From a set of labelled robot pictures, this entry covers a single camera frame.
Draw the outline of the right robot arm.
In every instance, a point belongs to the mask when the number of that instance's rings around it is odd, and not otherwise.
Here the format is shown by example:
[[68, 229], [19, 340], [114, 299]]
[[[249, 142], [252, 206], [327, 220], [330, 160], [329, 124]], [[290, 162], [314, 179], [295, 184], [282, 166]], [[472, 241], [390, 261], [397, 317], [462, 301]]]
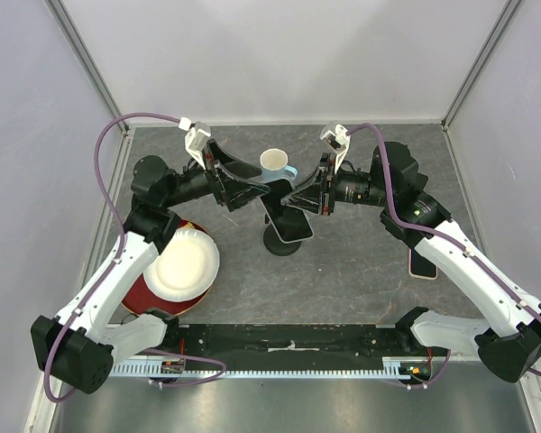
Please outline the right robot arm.
[[522, 290], [482, 254], [451, 214], [424, 191], [427, 176], [408, 147], [387, 142], [374, 150], [367, 172], [336, 166], [323, 154], [315, 171], [284, 196], [285, 207], [330, 215], [335, 203], [381, 207], [385, 229], [417, 258], [439, 270], [472, 301], [480, 319], [416, 307], [395, 325], [405, 355], [424, 347], [477, 355], [505, 382], [517, 382], [541, 357], [541, 301]]

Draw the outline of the black round-base phone stand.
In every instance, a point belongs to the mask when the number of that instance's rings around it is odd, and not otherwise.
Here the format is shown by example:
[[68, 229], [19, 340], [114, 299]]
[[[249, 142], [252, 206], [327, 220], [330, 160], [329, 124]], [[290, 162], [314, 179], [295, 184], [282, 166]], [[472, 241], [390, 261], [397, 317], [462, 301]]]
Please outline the black round-base phone stand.
[[271, 220], [268, 216], [264, 219], [266, 228], [262, 235], [262, 242], [266, 250], [276, 256], [285, 257], [294, 254], [300, 246], [303, 244], [302, 241], [297, 241], [294, 243], [284, 243], [274, 225], [271, 223]]

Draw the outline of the black phone clear case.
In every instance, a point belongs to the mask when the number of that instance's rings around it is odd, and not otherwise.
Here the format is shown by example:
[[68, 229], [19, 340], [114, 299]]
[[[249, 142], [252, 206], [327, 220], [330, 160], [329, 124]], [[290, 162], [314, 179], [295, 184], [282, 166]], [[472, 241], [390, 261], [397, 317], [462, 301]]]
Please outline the black phone clear case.
[[290, 181], [274, 180], [268, 182], [267, 186], [270, 192], [261, 197], [261, 202], [279, 239], [290, 244], [312, 238], [314, 232], [303, 211], [281, 203], [281, 200], [293, 191]]

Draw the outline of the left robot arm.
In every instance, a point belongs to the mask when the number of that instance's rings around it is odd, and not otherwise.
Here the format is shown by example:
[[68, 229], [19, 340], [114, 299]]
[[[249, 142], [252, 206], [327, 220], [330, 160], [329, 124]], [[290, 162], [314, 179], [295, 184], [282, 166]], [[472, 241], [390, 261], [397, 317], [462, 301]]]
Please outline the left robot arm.
[[72, 390], [91, 394], [112, 368], [146, 350], [169, 355], [179, 347], [178, 319], [152, 308], [137, 319], [108, 330], [117, 306], [142, 273], [165, 251], [181, 218], [172, 207], [207, 195], [234, 211], [269, 193], [257, 181], [261, 168], [224, 151], [214, 139], [206, 141], [196, 166], [176, 172], [159, 156], [138, 160], [133, 169], [133, 201], [119, 222], [111, 253], [83, 289], [54, 317], [39, 316], [31, 326], [43, 388], [56, 378]]

